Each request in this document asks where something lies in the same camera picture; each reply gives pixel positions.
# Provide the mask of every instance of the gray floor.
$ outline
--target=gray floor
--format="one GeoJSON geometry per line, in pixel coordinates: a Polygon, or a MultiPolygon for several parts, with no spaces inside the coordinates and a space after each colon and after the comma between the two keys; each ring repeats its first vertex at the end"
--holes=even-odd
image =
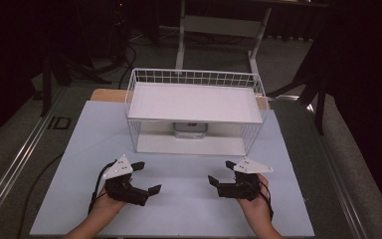
{"type": "MultiPolygon", "coordinates": [[[[137,53],[134,67],[164,69],[175,67],[176,32],[166,30],[166,33],[160,47],[148,44],[145,38],[131,42],[131,47],[137,53]]],[[[246,50],[252,47],[251,40],[243,40],[234,45],[196,44],[195,40],[202,39],[198,36],[189,36],[187,39],[184,69],[230,72],[250,70],[246,50]]],[[[292,80],[310,44],[304,41],[284,42],[280,39],[263,41],[257,61],[266,92],[276,90],[292,80]]],[[[132,59],[131,51],[128,51],[128,56],[132,59]]],[[[96,88],[117,88],[117,82],[123,71],[124,68],[104,76],[113,82],[110,86],[99,86],[76,77],[70,88],[60,90],[61,100],[52,112],[52,116],[71,118],[72,125],[67,130],[44,130],[24,169],[12,185],[12,190],[2,203],[0,238],[16,238],[28,189],[45,165],[65,150],[84,102],[96,88]]],[[[34,81],[40,82],[40,78],[41,76],[38,76],[34,81]]],[[[300,87],[288,94],[297,96],[302,89],[303,87],[300,87]]],[[[281,118],[281,129],[302,194],[307,199],[306,206],[316,234],[315,238],[382,238],[382,197],[354,139],[334,105],[333,98],[326,99],[323,123],[325,136],[316,134],[310,127],[311,115],[297,104],[277,100],[272,106],[278,118],[281,118]],[[310,141],[312,137],[304,136],[307,133],[315,135],[316,140],[310,141]],[[348,206],[345,204],[347,201],[342,202],[336,196],[336,190],[342,189],[335,188],[336,178],[333,179],[333,176],[329,175],[330,162],[327,159],[331,159],[331,166],[339,172],[337,181],[341,179],[343,189],[349,195],[349,202],[355,206],[358,218],[352,220],[361,222],[360,235],[352,235],[353,230],[347,222],[344,210],[341,209],[342,206],[348,206]]],[[[28,101],[0,129],[0,178],[40,120],[40,111],[40,102],[28,101]]],[[[45,172],[33,191],[21,238],[39,238],[28,234],[56,168],[57,163],[45,172]]]]}

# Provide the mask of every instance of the person's right hand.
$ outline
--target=person's right hand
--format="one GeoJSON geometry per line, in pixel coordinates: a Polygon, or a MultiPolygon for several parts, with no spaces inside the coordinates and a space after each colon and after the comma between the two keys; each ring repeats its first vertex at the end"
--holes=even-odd
{"type": "MultiPolygon", "coordinates": [[[[269,186],[269,182],[261,174],[258,174],[258,177],[262,184],[269,186]]],[[[263,185],[261,188],[262,193],[269,198],[268,190],[263,185]]],[[[259,238],[283,238],[273,226],[268,202],[261,195],[252,201],[238,199],[238,203],[244,211],[247,222],[259,238]]]]}

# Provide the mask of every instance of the wire basket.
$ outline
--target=wire basket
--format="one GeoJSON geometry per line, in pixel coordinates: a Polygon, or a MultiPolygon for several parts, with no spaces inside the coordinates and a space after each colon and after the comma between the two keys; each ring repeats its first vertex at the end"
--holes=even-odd
{"type": "Polygon", "coordinates": [[[217,91],[225,93],[225,90],[245,90],[251,92],[251,101],[254,101],[257,108],[257,114],[260,120],[257,122],[247,121],[224,121],[224,119],[208,119],[213,123],[229,123],[234,127],[239,128],[240,137],[243,141],[243,155],[247,155],[253,145],[264,121],[266,120],[269,104],[265,95],[262,81],[259,75],[246,74],[246,73],[231,73],[231,72],[213,72],[213,71],[188,71],[188,70],[162,70],[162,69],[134,69],[131,73],[127,94],[125,97],[126,107],[125,115],[128,120],[131,139],[137,151],[139,137],[141,134],[141,127],[144,122],[152,121],[153,123],[164,122],[178,122],[178,121],[196,121],[205,122],[204,119],[166,119],[166,118],[142,118],[137,119],[131,115],[131,106],[134,102],[135,90],[141,84],[154,85],[154,86],[173,86],[190,89],[217,91]]]}

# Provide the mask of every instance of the wire rack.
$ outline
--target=wire rack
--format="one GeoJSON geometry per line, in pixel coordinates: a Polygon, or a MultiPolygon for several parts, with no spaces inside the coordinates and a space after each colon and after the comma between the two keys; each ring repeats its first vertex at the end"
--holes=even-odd
{"type": "MultiPolygon", "coordinates": [[[[269,104],[265,95],[262,81],[257,74],[214,72],[214,71],[190,71],[190,70],[168,70],[168,69],[134,69],[131,73],[127,94],[125,97],[125,114],[134,146],[137,146],[141,120],[130,120],[128,117],[130,106],[134,96],[137,83],[157,84],[185,84],[225,88],[249,88],[254,92],[255,100],[259,106],[263,122],[266,120],[266,110],[269,104]]],[[[248,153],[253,145],[261,124],[243,123],[241,125],[241,137],[244,140],[245,151],[248,153]]]]}

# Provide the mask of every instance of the person's hand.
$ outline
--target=person's hand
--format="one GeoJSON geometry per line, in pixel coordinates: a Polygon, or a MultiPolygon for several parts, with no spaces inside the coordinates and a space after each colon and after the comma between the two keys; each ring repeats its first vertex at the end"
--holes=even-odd
{"type": "MultiPolygon", "coordinates": [[[[262,175],[258,174],[258,177],[262,184],[269,186],[269,182],[262,175]]],[[[266,198],[270,197],[263,185],[262,193],[266,198]]],[[[238,203],[244,211],[247,222],[259,238],[283,238],[273,226],[268,202],[261,195],[252,201],[238,199],[238,203]]]]}
{"type": "Polygon", "coordinates": [[[63,238],[86,239],[95,237],[99,231],[113,220],[124,205],[126,205],[126,202],[110,198],[103,187],[89,216],[63,238]]]}

